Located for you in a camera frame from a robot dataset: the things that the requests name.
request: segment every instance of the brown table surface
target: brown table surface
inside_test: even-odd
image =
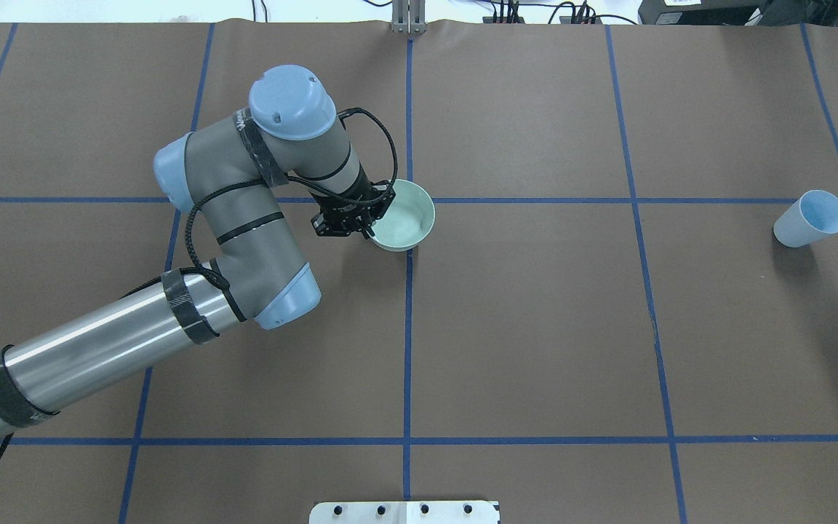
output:
[[[186,262],[153,153],[282,63],[386,123],[435,229],[317,239],[278,188],[319,308],[19,432],[0,522],[838,522],[838,235],[771,235],[838,195],[836,29],[0,25],[0,347]]]

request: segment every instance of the light blue cup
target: light blue cup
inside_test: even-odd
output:
[[[797,199],[775,222],[775,238],[788,247],[801,247],[838,233],[838,198],[813,189]]]

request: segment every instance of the black band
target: black band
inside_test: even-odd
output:
[[[280,183],[286,183],[286,173],[280,170],[274,154],[263,142],[263,136],[260,135],[260,129],[257,127],[257,122],[254,122],[250,110],[245,107],[236,111],[232,120],[235,122],[235,129],[239,132],[239,136],[242,137],[245,150],[253,160],[254,166],[257,167],[258,175],[263,177],[267,186],[272,188]],[[282,182],[272,183],[277,177],[282,178]]]
[[[219,336],[209,325],[206,317],[200,315],[199,310],[196,309],[193,296],[189,294],[186,280],[183,279],[183,273],[180,273],[179,269],[167,271],[161,275],[160,283],[164,286],[164,295],[167,297],[170,311],[173,311],[173,316],[177,318],[180,328],[186,332],[190,341],[205,344],[214,341],[216,336]]]
[[[219,262],[215,258],[209,260],[209,265],[212,266],[213,271],[219,273],[219,275],[222,274],[222,269],[219,269]],[[228,302],[229,308],[232,309],[232,313],[235,314],[235,318],[239,319],[239,322],[246,321],[247,317],[242,313],[242,308],[239,308],[239,303],[235,302],[235,296],[232,296],[232,290],[230,288],[222,289],[222,294],[226,296],[226,302]]]
[[[332,178],[332,176],[338,175],[338,173],[342,169],[345,169],[345,166],[348,165],[348,161],[349,161],[349,159],[351,159],[351,149],[352,149],[352,146],[351,146],[351,143],[349,143],[348,144],[348,154],[347,154],[347,156],[345,156],[345,159],[342,160],[342,165],[338,166],[338,168],[333,170],[333,172],[330,172],[329,175],[316,176],[316,178],[309,178],[308,176],[303,176],[303,178],[305,178],[309,182],[319,182],[319,180],[325,180],[327,178]]]
[[[247,233],[252,229],[260,228],[260,226],[265,225],[265,223],[273,222],[282,218],[283,212],[277,211],[276,213],[270,213],[270,215],[262,216],[262,218],[256,218],[243,226],[237,226],[237,228],[232,229],[227,233],[223,233],[222,235],[219,235],[219,237],[216,238],[215,241],[219,242],[219,245],[223,245],[223,243],[230,241],[230,239],[233,239],[236,236]]]
[[[12,427],[26,428],[46,421],[57,412],[44,411],[21,394],[6,368],[6,351],[11,347],[7,345],[0,351],[0,418]]]

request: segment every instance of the white label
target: white label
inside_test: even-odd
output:
[[[681,20],[681,14],[684,13],[662,13],[658,15],[658,20],[655,20],[655,24],[665,25],[669,23],[678,23],[678,20]]]

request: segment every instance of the robotic arm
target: robotic arm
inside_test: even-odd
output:
[[[369,182],[342,123],[363,110],[339,119],[322,83],[298,65],[263,74],[249,102],[164,147],[153,163],[170,202],[190,213],[187,229],[201,208],[222,255],[199,266],[187,238],[198,268],[168,271],[120,301],[2,349],[0,441],[246,319],[273,329],[312,311],[322,294],[273,186],[293,180],[310,189],[319,236],[373,235],[395,196],[396,153],[391,180]]]

